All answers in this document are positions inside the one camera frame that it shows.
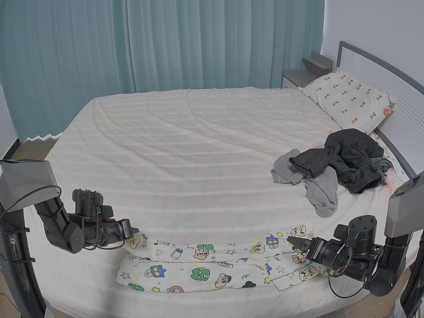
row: robotic arm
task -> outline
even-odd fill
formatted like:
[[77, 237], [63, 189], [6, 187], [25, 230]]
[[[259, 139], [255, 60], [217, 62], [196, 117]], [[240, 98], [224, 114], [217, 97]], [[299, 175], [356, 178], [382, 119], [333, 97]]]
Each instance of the robotic arm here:
[[97, 192], [74, 190], [75, 213], [68, 214], [59, 189], [48, 161], [0, 160], [0, 268], [22, 318], [54, 317], [32, 267], [23, 208], [34, 205], [50, 244], [73, 254], [119, 248], [139, 231], [128, 219], [112, 219], [112, 207]]
[[[394, 288], [405, 270], [406, 252], [412, 233], [424, 229], [423, 196], [424, 171], [392, 194], [388, 204], [384, 246], [374, 243], [377, 220], [373, 215], [354, 218], [347, 226], [337, 225], [334, 231], [337, 239], [326, 241], [320, 237], [312, 240], [288, 237], [287, 240], [295, 248], [307, 253], [308, 260], [328, 268], [330, 288], [331, 277], [345, 275], [362, 281], [364, 289], [381, 297]], [[424, 232], [411, 277], [389, 317], [413, 317], [421, 305], [423, 294]]]

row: child's pajamas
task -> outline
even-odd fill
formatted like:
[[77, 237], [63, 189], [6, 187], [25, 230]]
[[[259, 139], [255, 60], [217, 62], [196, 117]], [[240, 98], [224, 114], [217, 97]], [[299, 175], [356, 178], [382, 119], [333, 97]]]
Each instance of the child's pajamas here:
[[117, 282], [137, 291], [195, 292], [220, 288], [276, 286], [303, 282], [321, 270], [287, 242], [288, 236], [313, 237], [311, 223], [290, 231], [271, 229], [261, 242], [174, 245], [138, 234], [116, 270]]

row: gray knit fabric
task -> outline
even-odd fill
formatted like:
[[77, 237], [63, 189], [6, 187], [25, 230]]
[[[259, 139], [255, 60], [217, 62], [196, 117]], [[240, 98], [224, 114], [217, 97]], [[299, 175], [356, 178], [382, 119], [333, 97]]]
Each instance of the gray knit fabric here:
[[328, 218], [336, 212], [339, 204], [337, 187], [337, 174], [330, 166], [316, 178], [306, 177], [306, 198], [320, 217]]
[[374, 168], [378, 173], [381, 174], [381, 185], [386, 185], [386, 172], [393, 168], [393, 164], [390, 160], [386, 159], [384, 156], [379, 156], [377, 158], [370, 158]]
[[289, 158], [298, 156], [300, 151], [297, 148], [287, 152], [285, 155], [280, 156], [274, 162], [274, 168], [271, 170], [274, 183], [296, 185], [305, 176], [299, 172], [290, 162]]

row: mattress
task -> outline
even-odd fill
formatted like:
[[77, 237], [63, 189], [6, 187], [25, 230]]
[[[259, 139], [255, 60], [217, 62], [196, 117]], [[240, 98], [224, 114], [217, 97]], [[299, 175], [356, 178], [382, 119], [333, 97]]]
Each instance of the mattress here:
[[[129, 218], [149, 237], [174, 244], [255, 241], [272, 227], [312, 222], [332, 237], [337, 224], [372, 214], [384, 244], [389, 188], [351, 195], [339, 185], [337, 212], [324, 219], [305, 198], [304, 183], [274, 184], [282, 154], [324, 143], [340, 128], [297, 89], [204, 89], [93, 99], [64, 131], [49, 160], [62, 201], [74, 212], [75, 188], [101, 192], [116, 219]], [[351, 304], [316, 276], [289, 289], [219, 289], [140, 293], [115, 282], [124, 249], [70, 254], [51, 246], [33, 208], [25, 209], [35, 272], [51, 305], [74, 317], [317, 317]], [[416, 255], [418, 235], [408, 262]], [[340, 294], [358, 289], [334, 280]]]

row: curtain fold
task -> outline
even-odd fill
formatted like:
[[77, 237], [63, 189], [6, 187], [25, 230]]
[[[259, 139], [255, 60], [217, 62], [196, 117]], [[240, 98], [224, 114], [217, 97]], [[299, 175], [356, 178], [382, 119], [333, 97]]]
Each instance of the curtain fold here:
[[22, 141], [104, 95], [281, 87], [323, 22], [324, 0], [0, 0], [0, 82]]

